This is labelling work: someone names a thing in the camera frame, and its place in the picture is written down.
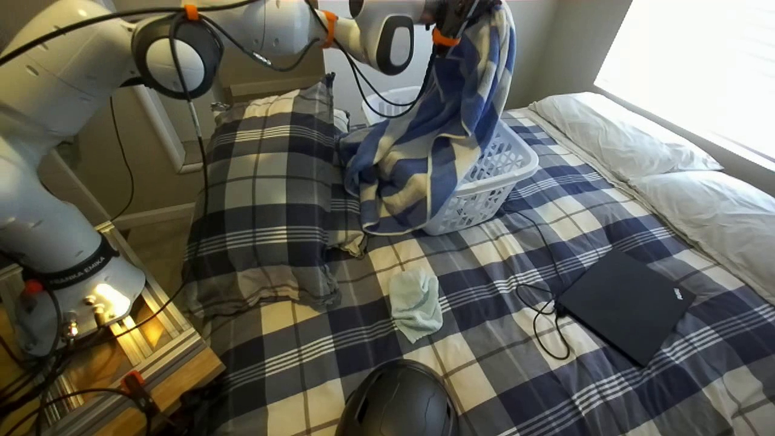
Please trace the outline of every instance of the black laptop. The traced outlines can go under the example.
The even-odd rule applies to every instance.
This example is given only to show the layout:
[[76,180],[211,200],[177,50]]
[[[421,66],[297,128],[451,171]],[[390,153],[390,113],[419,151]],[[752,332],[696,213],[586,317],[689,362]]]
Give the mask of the black laptop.
[[647,366],[692,301],[641,261],[607,253],[556,299],[556,317],[572,315],[631,364]]

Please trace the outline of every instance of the plaid bedspread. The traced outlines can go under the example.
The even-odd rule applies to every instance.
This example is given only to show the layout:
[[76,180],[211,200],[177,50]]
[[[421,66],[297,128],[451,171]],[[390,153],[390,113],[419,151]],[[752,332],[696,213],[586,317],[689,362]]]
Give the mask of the plaid bedspread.
[[[334,309],[277,301],[213,322],[229,386],[208,415],[220,433],[334,433],[346,395],[400,357],[448,381],[463,433],[775,433],[773,305],[529,111],[507,124],[543,170],[493,221],[441,238],[371,238],[363,256],[328,263],[340,290]],[[607,250],[696,295],[647,369],[574,320],[534,317]],[[390,324],[385,284],[400,268],[430,268],[441,282],[442,328],[417,343]]]

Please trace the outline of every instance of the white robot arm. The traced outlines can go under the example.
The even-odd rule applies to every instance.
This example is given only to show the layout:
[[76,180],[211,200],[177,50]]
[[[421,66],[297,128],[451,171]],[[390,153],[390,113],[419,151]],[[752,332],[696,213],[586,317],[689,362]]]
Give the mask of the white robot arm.
[[0,54],[0,253],[28,274],[12,301],[27,353],[42,357],[124,317],[145,274],[108,250],[70,204],[50,196],[35,168],[72,137],[126,79],[196,96],[220,61],[220,31],[250,54],[289,59],[311,39],[394,74],[411,61],[411,26],[435,25],[437,54],[455,43],[478,0],[350,0],[348,20],[305,0],[204,0],[156,15],[110,15],[91,0],[58,0]]

